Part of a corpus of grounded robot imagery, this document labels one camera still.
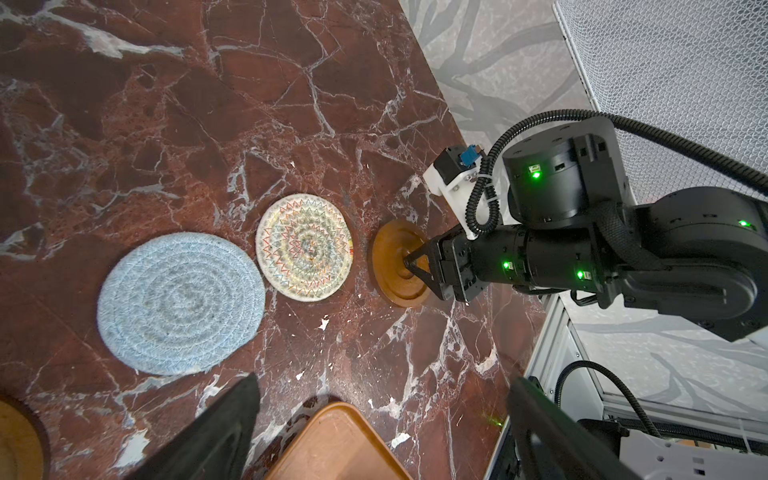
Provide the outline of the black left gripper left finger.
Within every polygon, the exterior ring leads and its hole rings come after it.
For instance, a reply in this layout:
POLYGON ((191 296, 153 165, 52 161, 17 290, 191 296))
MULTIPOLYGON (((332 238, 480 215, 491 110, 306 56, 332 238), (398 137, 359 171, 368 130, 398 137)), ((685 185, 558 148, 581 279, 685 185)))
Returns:
POLYGON ((240 479, 260 411, 253 373, 132 472, 131 479, 240 479))

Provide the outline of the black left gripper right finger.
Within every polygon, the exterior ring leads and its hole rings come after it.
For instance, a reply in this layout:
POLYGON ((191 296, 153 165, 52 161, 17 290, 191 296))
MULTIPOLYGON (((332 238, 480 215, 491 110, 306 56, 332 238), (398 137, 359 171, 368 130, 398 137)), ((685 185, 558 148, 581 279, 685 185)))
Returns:
POLYGON ((526 479, 638 477, 527 379, 511 383, 507 411, 526 479))

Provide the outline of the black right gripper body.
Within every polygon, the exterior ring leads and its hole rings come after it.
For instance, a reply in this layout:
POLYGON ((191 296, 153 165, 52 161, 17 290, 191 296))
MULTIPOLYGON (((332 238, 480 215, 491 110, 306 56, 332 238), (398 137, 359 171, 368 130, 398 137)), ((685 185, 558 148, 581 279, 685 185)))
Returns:
POLYGON ((428 243, 434 293, 470 302, 492 284, 525 294, 597 293, 598 260, 585 229, 502 226, 470 240, 457 226, 428 243))

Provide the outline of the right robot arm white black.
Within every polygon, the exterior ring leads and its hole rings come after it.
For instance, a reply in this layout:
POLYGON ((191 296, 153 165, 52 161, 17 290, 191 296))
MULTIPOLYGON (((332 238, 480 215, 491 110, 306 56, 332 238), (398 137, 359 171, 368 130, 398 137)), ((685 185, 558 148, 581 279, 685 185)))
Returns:
POLYGON ((679 316, 734 342, 767 326, 767 178, 651 125, 560 109, 507 129, 479 156, 464 221, 405 267, 438 297, 470 302, 491 284, 567 292, 580 306, 679 316), (692 187, 636 204, 624 131, 754 190, 692 187))

